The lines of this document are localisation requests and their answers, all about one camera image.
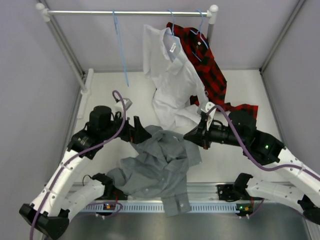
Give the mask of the grey shirt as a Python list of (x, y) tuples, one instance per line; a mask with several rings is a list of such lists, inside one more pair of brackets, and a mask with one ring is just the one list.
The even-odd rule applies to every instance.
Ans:
[(149, 125), (151, 138), (132, 144), (138, 155), (120, 160), (107, 176), (126, 195), (160, 198), (167, 217), (192, 210), (187, 191), (187, 172), (202, 163), (199, 147), (182, 134)]

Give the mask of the empty light blue hanger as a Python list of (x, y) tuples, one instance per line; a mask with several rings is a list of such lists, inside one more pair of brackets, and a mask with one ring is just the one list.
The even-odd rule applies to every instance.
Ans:
[(119, 26), (119, 21), (118, 21), (117, 15), (116, 15), (116, 11), (114, 9), (112, 10), (112, 17), (113, 17), (113, 22), (114, 22), (114, 29), (115, 29), (115, 33), (116, 33), (117, 44), (119, 47), (119, 54), (120, 54), (122, 68), (123, 68), (124, 79), (125, 79), (126, 85), (129, 87), (130, 83), (129, 83), (127, 65), (126, 65), (126, 60), (125, 60), (125, 55), (124, 55), (123, 44), (122, 44), (120, 26)]

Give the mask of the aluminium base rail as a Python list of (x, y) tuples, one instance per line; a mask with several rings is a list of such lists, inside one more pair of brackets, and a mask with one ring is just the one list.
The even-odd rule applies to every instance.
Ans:
[[(187, 183), (187, 194), (190, 202), (209, 202), (209, 201), (225, 201), (224, 199), (220, 198), (220, 195), (226, 195), (224, 192), (227, 193), (231, 192), (233, 182), (188, 182)], [(278, 186), (285, 186), (288, 187), (290, 190), (295, 188), (289, 182), (271, 182), (273, 185)], [(69, 194), (73, 194), (76, 191), (80, 190), (83, 187), (81, 182), (76, 182), (71, 187)], [(160, 197), (155, 198), (141, 198), (141, 197), (134, 197), (131, 195), (126, 196), (124, 199), (120, 197), (120, 193), (118, 193), (119, 200), (126, 200), (128, 202), (159, 202), (161, 199)]]

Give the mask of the white shirt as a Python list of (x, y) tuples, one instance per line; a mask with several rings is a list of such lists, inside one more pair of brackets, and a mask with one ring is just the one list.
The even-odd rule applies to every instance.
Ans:
[(165, 130), (198, 124), (198, 107), (209, 101), (205, 86), (170, 28), (143, 27), (143, 72), (155, 85), (152, 106)]

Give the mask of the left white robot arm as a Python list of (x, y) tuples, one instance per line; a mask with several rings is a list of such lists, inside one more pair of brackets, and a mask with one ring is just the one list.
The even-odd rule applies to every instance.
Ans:
[(120, 138), (124, 142), (140, 144), (151, 138), (134, 116), (134, 125), (121, 112), (112, 113), (108, 106), (96, 106), (89, 114), (85, 127), (75, 133), (59, 167), (41, 193), (29, 204), (24, 203), (19, 214), (31, 226), (52, 240), (59, 239), (71, 220), (96, 199), (117, 196), (113, 180), (105, 173), (97, 173), (81, 189), (68, 195), (80, 173), (107, 142)]

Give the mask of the blue hanger under white shirt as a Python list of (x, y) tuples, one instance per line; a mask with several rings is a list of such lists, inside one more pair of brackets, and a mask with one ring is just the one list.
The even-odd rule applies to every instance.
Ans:
[(170, 30), (171, 30), (171, 35), (173, 37), (181, 38), (181, 31), (183, 28), (180, 25), (175, 23), (176, 18), (175, 18), (173, 11), (171, 9), (167, 9), (167, 11), (171, 15), (171, 22), (167, 23), (167, 27), (170, 28)]

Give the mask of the rack upright pole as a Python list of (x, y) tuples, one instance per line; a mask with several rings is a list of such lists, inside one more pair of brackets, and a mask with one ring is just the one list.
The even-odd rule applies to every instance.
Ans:
[(209, 45), (211, 44), (215, 21), (216, 20), (213, 17), (211, 17), (208, 20), (208, 29), (207, 29), (206, 39), (207, 39), (207, 42), (208, 42)]
[(84, 71), (77, 60), (71, 46), (69, 45), (67, 38), (63, 34), (62, 30), (58, 26), (58, 23), (54, 18), (50, 16), (42, 16), (44, 22), (48, 26), (50, 32), (52, 33), (55, 41), (57, 42), (62, 54), (64, 55), (67, 63), (69, 64), (79, 86), (82, 94), (87, 94), (88, 89), (84, 82)]

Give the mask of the white rack foot bar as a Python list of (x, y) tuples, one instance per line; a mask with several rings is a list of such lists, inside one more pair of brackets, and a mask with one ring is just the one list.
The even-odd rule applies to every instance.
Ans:
[(85, 87), (86, 90), (81, 90), (81, 101), (79, 104), (78, 112), (76, 118), (78, 120), (81, 120), (84, 118), (85, 115), (85, 110), (87, 107), (88, 100), (92, 94), (91, 88), (92, 88), (92, 82), (93, 82), (93, 77), (94, 77), (95, 71), (93, 68), (89, 68), (88, 72), (86, 74), (85, 78)]

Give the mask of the red black plaid shirt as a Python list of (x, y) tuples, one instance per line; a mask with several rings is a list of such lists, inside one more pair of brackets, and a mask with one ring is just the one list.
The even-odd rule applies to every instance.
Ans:
[(179, 39), (188, 60), (192, 63), (204, 85), (205, 94), (209, 101), (221, 106), (226, 112), (242, 110), (256, 118), (259, 108), (257, 105), (241, 104), (233, 106), (225, 101), (227, 80), (215, 61), (206, 37), (202, 34), (203, 39), (208, 44), (208, 49), (203, 43), (200, 43), (200, 38), (192, 33), (197, 31), (198, 29), (194, 27), (182, 27), (181, 38)]

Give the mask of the right aluminium frame post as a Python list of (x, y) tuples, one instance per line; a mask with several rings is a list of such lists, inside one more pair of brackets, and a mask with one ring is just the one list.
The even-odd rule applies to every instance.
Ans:
[(290, 15), (288, 16), (287, 20), (285, 21), (283, 27), (281, 28), (279, 34), (275, 38), (275, 41), (272, 44), (272, 47), (268, 54), (266, 55), (266, 58), (264, 59), (261, 67), (259, 68), (259, 72), (262, 75), (268, 65), (270, 64), (273, 56), (275, 55), (277, 49), (280, 47), (283, 39), (285, 38), (286, 34), (290, 30), (291, 26), (293, 25), (295, 19), (297, 18), (298, 14), (300, 13), (301, 9), (305, 5), (307, 1), (306, 0), (298, 0), (297, 3), (295, 4), (293, 10), (291, 11)]

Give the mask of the blue hanger under plaid shirt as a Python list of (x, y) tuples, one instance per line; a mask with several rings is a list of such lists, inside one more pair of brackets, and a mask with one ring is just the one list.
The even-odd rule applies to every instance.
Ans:
[(204, 40), (203, 34), (202, 34), (202, 26), (203, 26), (203, 23), (204, 23), (204, 15), (203, 15), (203, 13), (201, 12), (200, 9), (197, 9), (196, 11), (200, 14), (201, 22), (200, 22), (200, 24), (199, 24), (198, 31), (197, 31), (197, 32), (192, 31), (192, 33), (195, 34), (195, 35), (197, 35), (197, 36), (200, 38), (200, 40), (201, 40), (200, 43), (204, 44), (204, 46), (205, 46), (206, 49), (208, 50), (208, 49), (209, 49), (209, 45), (208, 45), (207, 42)]

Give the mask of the metal clothes rail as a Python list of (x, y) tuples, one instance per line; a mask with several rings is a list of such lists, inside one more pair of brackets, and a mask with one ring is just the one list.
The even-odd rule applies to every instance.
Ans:
[(43, 17), (49, 18), (50, 16), (172, 16), (172, 17), (206, 17), (214, 23), (219, 7), (211, 5), (205, 12), (199, 11), (128, 11), (128, 10), (50, 10), (49, 7), (43, 3), (36, 3), (35, 9), (40, 12)]

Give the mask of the right rack upright pole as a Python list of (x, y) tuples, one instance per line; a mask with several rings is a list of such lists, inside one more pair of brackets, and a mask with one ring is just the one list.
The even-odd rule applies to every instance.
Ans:
[(213, 17), (211, 17), (208, 20), (208, 29), (207, 29), (206, 39), (207, 39), (207, 42), (208, 42), (209, 45), (211, 44), (215, 21), (216, 20)]

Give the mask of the left rack upright pole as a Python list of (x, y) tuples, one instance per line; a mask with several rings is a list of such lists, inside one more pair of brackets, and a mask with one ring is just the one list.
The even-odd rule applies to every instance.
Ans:
[(69, 45), (67, 38), (63, 34), (62, 30), (58, 26), (58, 23), (54, 18), (50, 16), (42, 16), (44, 22), (48, 26), (50, 32), (52, 33), (55, 41), (57, 42), (62, 54), (64, 55), (67, 63), (69, 64), (79, 86), (82, 94), (87, 94), (88, 89), (84, 82), (84, 71), (77, 60), (71, 46)]

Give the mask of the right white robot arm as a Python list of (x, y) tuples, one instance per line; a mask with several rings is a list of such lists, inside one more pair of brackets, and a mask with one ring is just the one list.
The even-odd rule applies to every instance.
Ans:
[(291, 185), (262, 180), (248, 173), (240, 173), (232, 186), (239, 199), (261, 198), (288, 206), (314, 224), (320, 223), (320, 176), (310, 169), (273, 135), (260, 131), (256, 119), (243, 110), (225, 115), (228, 125), (209, 120), (202, 112), (200, 123), (184, 135), (184, 139), (203, 149), (211, 143), (242, 148), (256, 167), (275, 172)]

